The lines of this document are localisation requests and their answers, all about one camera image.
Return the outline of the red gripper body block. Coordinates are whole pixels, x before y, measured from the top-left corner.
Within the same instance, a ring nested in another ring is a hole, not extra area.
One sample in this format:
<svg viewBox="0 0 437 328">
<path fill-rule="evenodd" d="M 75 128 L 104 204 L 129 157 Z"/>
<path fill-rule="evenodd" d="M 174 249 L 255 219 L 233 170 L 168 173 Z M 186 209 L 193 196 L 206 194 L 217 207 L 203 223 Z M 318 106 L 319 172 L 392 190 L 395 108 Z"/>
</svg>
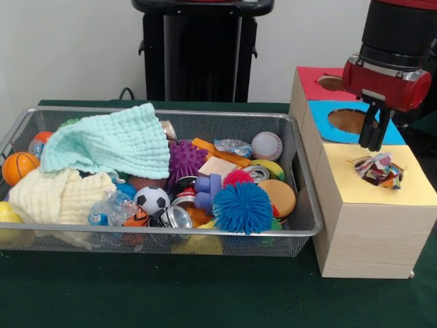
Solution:
<svg viewBox="0 0 437 328">
<path fill-rule="evenodd" d="M 385 68 L 351 55 L 343 69 L 345 91 L 360 98 L 381 100 L 389 109 L 407 112 L 423 102 L 432 83 L 429 72 Z"/>
</svg>

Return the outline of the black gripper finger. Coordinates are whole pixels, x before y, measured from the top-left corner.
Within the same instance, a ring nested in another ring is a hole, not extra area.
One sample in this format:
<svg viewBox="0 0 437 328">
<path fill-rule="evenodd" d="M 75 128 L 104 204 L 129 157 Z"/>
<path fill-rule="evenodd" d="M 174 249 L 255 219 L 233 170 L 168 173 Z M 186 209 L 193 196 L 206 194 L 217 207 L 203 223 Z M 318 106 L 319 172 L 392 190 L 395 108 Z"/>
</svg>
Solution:
<svg viewBox="0 0 437 328">
<path fill-rule="evenodd" d="M 375 116 L 378 112 L 377 106 L 371 104 L 365 114 L 363 127 L 359 137 L 361 147 L 379 147 L 379 126 L 374 126 Z"/>
<path fill-rule="evenodd" d="M 381 149 L 387 127 L 390 122 L 391 112 L 388 109 L 380 109 L 379 122 L 377 127 L 373 129 L 371 135 L 371 151 L 377 152 Z"/>
</svg>

